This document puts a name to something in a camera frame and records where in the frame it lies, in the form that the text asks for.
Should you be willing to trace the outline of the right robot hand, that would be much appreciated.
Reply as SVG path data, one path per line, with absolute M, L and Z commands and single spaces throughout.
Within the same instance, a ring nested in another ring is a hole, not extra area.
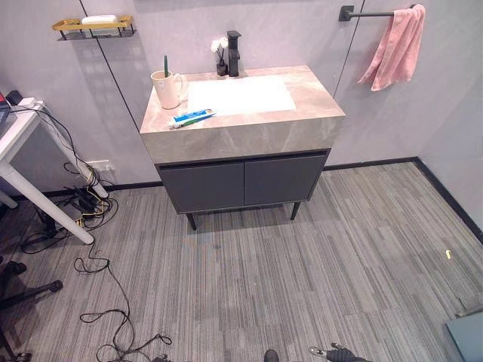
M 309 346 L 308 350 L 310 354 L 324 357 L 332 362 L 367 361 L 363 357 L 356 356 L 352 351 L 339 343 L 332 342 L 331 347 L 331 350 L 324 350 L 316 346 Z

